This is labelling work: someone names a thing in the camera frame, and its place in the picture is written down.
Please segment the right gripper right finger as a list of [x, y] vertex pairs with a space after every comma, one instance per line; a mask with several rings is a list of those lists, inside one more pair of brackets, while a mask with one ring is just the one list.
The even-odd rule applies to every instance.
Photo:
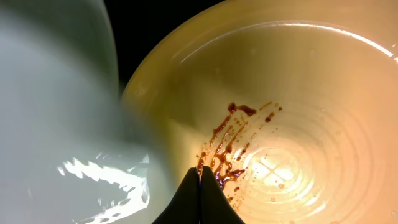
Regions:
[[200, 208], [201, 224], [244, 224], [208, 166], [203, 167], [200, 177]]

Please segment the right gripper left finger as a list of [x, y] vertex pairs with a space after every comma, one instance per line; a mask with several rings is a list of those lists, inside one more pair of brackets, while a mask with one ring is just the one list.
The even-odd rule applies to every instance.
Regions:
[[196, 168], [189, 168], [170, 203], [153, 224], [199, 224], [199, 186]]

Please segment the yellow plate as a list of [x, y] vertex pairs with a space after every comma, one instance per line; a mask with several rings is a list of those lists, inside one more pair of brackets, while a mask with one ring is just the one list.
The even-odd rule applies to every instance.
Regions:
[[200, 159], [246, 223], [397, 222], [397, 2], [226, 1], [140, 64], [124, 105], [176, 181]]

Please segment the light blue plate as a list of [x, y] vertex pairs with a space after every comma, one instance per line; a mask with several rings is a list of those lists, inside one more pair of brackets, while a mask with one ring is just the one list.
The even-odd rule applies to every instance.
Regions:
[[119, 101], [103, 1], [1, 2], [1, 222], [152, 223], [175, 192]]

